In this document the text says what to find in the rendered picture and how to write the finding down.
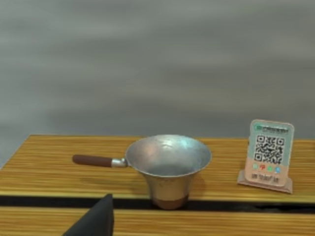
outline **sign base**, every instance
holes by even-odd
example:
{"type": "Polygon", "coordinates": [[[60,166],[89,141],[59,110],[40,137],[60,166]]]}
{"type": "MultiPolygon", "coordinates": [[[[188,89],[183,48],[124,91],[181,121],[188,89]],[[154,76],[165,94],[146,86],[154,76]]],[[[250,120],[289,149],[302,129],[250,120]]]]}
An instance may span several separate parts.
{"type": "Polygon", "coordinates": [[[245,179],[244,170],[241,170],[238,174],[237,183],[242,184],[242,185],[257,187],[257,188],[270,189],[270,190],[278,191],[278,192],[285,192],[289,194],[293,193],[293,184],[292,184],[291,178],[289,177],[287,178],[286,183],[283,187],[277,187],[277,186],[272,186],[272,185],[249,182],[245,179]]]}

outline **blurry gray wall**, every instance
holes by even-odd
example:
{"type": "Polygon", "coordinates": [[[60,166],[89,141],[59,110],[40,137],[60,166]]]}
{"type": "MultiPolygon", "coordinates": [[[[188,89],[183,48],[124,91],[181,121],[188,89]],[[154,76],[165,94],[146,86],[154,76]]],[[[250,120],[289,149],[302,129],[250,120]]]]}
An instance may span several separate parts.
{"type": "Polygon", "coordinates": [[[314,138],[314,0],[0,0],[0,158],[32,133],[314,138]]]}

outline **wooden handle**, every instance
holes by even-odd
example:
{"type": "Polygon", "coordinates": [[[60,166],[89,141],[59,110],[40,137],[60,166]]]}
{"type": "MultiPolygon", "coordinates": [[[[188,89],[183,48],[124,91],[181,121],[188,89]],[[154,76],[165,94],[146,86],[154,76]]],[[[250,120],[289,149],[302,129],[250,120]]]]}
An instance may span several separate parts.
{"type": "Polygon", "coordinates": [[[112,167],[112,158],[75,154],[72,161],[79,165],[112,167]]]}

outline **wooden plank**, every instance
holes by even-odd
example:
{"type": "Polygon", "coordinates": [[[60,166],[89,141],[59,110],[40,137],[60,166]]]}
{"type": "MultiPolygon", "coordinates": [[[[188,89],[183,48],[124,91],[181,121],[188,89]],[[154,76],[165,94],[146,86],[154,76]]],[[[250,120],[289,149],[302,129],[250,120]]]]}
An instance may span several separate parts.
{"type": "MultiPolygon", "coordinates": [[[[132,168],[110,169],[73,164],[75,153],[121,158],[140,137],[31,135],[0,171],[0,195],[147,198],[142,176],[132,168]]],[[[315,141],[293,145],[289,175],[293,194],[237,185],[244,167],[246,139],[200,138],[213,160],[195,178],[190,199],[315,202],[315,141]]]]}
{"type": "MultiPolygon", "coordinates": [[[[60,236],[86,209],[0,207],[0,235],[60,236]]],[[[310,236],[315,216],[116,210],[114,236],[310,236]]]]}

